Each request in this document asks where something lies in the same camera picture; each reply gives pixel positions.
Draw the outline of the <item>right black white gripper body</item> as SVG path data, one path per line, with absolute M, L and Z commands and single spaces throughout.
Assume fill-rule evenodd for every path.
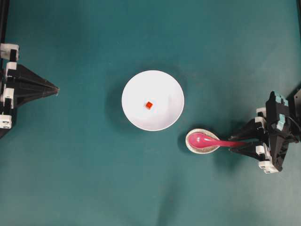
M 266 174 L 282 171 L 290 143 L 301 141 L 301 92 L 285 98 L 272 91 L 265 107 L 256 109 L 257 117 L 266 120 L 266 133 L 260 141 L 269 150 L 270 161 L 260 161 L 259 168 Z

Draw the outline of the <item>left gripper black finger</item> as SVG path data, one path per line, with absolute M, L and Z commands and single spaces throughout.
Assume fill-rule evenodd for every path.
M 12 98 L 6 94 L 6 107 L 18 108 L 30 101 L 58 94 L 59 90 L 27 83 L 25 81 L 11 81 L 6 83 L 7 89 L 12 89 Z
M 38 76 L 33 71 L 29 70 L 25 66 L 21 64 L 16 64 L 16 69 L 8 69 L 7 76 L 11 76 L 15 79 L 19 79 L 21 81 L 25 81 L 27 83 L 33 83 L 36 85 L 52 88 L 59 90 L 57 86 L 53 83 L 49 82 L 48 80 Z

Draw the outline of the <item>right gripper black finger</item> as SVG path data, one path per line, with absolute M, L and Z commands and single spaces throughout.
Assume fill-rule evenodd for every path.
M 264 118 L 254 118 L 245 126 L 229 137 L 229 141 L 239 141 L 247 139 L 262 139 L 266 133 L 266 120 Z
M 270 156 L 267 154 L 268 150 L 268 146 L 262 141 L 250 142 L 243 146 L 230 148 L 231 152 L 245 155 L 258 161 L 270 161 Z

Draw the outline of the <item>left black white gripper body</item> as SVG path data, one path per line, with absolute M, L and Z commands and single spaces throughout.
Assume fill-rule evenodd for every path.
M 12 127 L 12 110 L 14 109 L 14 92 L 15 89 L 12 85 L 8 85 L 12 81 L 10 71 L 16 72 L 17 61 L 19 59 L 19 46 L 16 44 L 0 44 L 0 57 L 1 59 L 8 60 L 3 75 L 3 89 L 1 91 L 0 102 L 3 105 L 0 111 L 0 128 L 11 129 Z

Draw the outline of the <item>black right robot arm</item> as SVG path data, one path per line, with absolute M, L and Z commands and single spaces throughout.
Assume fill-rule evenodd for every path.
M 301 141 L 300 89 L 288 97 L 272 91 L 265 107 L 258 108 L 256 114 L 229 138 L 252 141 L 230 151 L 257 159 L 266 174 L 281 172 L 289 144 Z

